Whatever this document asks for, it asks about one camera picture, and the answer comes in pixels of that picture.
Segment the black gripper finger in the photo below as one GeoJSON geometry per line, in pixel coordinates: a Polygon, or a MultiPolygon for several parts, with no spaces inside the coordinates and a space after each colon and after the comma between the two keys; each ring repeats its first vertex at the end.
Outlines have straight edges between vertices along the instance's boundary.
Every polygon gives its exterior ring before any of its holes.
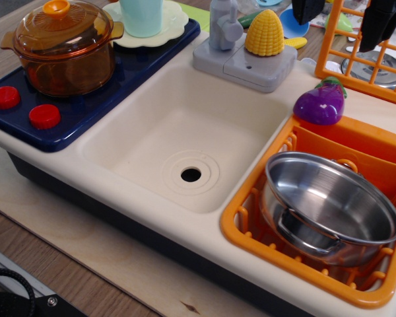
{"type": "Polygon", "coordinates": [[[364,11],[360,27],[360,52],[372,51],[390,39],[396,29],[396,0],[372,0],[364,11]]]}
{"type": "Polygon", "coordinates": [[[299,25],[306,24],[322,12],[324,5],[324,0],[292,0],[293,16],[299,25]]]}

